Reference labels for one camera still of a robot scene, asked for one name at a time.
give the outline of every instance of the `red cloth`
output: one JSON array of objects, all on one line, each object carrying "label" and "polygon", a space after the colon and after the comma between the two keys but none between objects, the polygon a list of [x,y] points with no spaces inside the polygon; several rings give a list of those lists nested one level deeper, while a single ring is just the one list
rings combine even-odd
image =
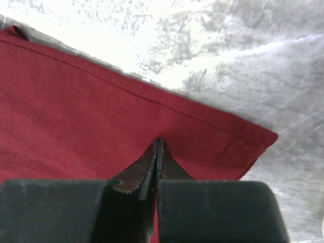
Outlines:
[{"label": "red cloth", "polygon": [[277,134],[0,31],[0,182],[108,179],[156,138],[196,179],[239,179]]}]

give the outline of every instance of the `white surface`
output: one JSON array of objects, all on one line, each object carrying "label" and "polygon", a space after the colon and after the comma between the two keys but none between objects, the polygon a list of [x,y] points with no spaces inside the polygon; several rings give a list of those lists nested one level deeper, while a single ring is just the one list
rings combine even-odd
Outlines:
[{"label": "white surface", "polygon": [[244,179],[270,185],[292,242],[322,242],[322,0],[5,0],[0,14],[279,133]]}]

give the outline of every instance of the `red fabric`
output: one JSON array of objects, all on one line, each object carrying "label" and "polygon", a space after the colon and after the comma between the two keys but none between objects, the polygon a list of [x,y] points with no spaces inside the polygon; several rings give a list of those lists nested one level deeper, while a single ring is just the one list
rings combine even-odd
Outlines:
[{"label": "red fabric", "polygon": [[156,138],[196,179],[239,179],[277,134],[0,31],[0,182],[108,179]]}]

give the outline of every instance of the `marble surface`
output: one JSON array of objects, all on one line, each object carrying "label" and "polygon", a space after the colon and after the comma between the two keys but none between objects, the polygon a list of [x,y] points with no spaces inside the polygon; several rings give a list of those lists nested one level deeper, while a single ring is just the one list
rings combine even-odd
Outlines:
[{"label": "marble surface", "polygon": [[322,0],[2,0],[0,20],[279,133],[244,180],[275,192],[291,242],[323,242]]}]

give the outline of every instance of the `black object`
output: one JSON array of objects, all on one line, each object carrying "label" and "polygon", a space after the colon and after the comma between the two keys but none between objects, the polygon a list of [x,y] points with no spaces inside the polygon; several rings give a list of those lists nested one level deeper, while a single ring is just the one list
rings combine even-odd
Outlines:
[{"label": "black object", "polygon": [[156,191],[161,243],[288,242],[265,184],[194,181],[163,140],[108,181],[4,182],[0,242],[146,243]]}]

